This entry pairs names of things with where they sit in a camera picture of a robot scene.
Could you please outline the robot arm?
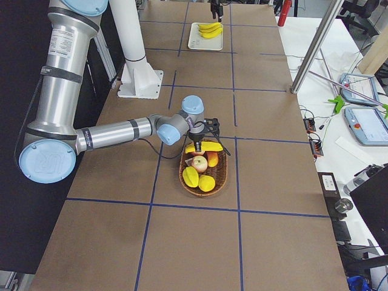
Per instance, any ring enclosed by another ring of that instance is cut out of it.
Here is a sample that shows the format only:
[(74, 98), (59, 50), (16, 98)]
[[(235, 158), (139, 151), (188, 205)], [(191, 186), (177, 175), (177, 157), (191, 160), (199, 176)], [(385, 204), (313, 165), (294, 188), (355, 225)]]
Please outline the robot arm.
[(95, 125), (108, 83), (98, 73), (86, 73), (88, 58), (97, 48), (102, 14), (110, 10), (125, 58), (119, 95), (156, 99), (163, 73), (148, 63), (135, 1), (50, 1), (52, 34), (47, 60), (40, 72), (35, 96), (36, 118), (25, 129), (18, 158), (21, 172), (30, 180), (50, 184), (65, 179), (76, 157), (157, 135), (167, 145), (188, 135), (196, 151), (202, 147), (204, 106), (200, 97), (187, 96), (173, 116), (151, 115), (107, 125)]

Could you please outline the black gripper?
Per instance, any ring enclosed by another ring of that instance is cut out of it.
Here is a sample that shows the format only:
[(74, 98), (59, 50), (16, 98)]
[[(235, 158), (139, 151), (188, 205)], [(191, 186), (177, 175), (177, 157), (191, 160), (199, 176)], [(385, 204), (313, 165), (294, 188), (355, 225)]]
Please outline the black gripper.
[(211, 0), (210, 1), (210, 11), (212, 13), (212, 18), (217, 19), (218, 22), (222, 21), (223, 7), (220, 0)]
[(196, 152), (201, 152), (201, 142), (204, 137), (204, 132), (193, 133), (190, 132), (190, 139), (193, 141), (193, 145)]

